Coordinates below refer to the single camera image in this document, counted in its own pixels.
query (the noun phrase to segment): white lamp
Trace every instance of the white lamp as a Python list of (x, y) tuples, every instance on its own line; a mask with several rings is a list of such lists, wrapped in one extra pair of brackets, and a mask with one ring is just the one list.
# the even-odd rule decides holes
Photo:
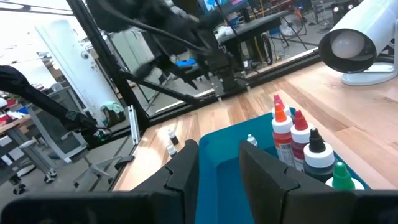
[(352, 8), (319, 43), (319, 53), (330, 68), (343, 72), (347, 85), (373, 85), (398, 75), (394, 63), (375, 62), (384, 47), (398, 40), (398, 0), (364, 0)]

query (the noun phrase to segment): green cap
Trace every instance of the green cap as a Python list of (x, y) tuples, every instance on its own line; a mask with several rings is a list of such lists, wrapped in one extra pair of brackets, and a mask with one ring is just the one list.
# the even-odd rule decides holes
[(338, 190), (355, 190), (355, 184), (351, 179), (346, 164), (342, 162), (337, 162), (335, 164), (332, 186), (334, 189)]

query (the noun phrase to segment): lamp stand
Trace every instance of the lamp stand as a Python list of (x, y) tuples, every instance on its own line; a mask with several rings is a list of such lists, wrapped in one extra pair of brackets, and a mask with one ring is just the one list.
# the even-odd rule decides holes
[[(395, 40), (398, 40), (398, 21), (396, 21)], [(361, 73), (344, 73), (341, 82), (350, 86), (375, 85), (386, 82), (398, 75), (398, 49), (394, 46), (394, 63), (376, 62)]]

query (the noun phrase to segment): monitor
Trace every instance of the monitor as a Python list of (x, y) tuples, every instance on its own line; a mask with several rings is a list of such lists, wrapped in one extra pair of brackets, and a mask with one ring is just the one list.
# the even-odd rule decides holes
[(206, 14), (211, 10), (218, 9), (216, 1), (218, 1), (226, 15), (249, 6), (248, 0), (198, 0), (198, 3), (203, 12)]

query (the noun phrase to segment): orange cap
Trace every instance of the orange cap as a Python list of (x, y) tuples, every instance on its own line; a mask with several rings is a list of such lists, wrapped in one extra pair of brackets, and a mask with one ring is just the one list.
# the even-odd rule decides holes
[(276, 122), (284, 122), (287, 120), (284, 109), (280, 104), (275, 104), (275, 120)]
[(282, 107), (282, 109), (283, 109), (283, 110), (285, 109), (284, 102), (283, 102), (282, 99), (280, 98), (279, 94), (275, 94), (275, 95), (274, 95), (274, 103), (275, 103), (275, 105), (276, 105), (277, 103), (280, 104), (281, 107)]

